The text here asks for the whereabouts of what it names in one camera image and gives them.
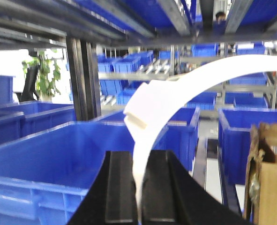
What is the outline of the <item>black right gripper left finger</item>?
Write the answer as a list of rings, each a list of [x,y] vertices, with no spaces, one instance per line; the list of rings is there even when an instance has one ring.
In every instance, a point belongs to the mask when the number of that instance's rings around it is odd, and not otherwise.
[[[107,151],[69,225],[137,225],[135,182],[129,151]]]

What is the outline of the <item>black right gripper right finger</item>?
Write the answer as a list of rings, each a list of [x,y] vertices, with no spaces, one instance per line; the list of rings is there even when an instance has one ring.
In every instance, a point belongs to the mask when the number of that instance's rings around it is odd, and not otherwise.
[[[152,150],[142,190],[144,225],[248,225],[203,189],[169,150]]]

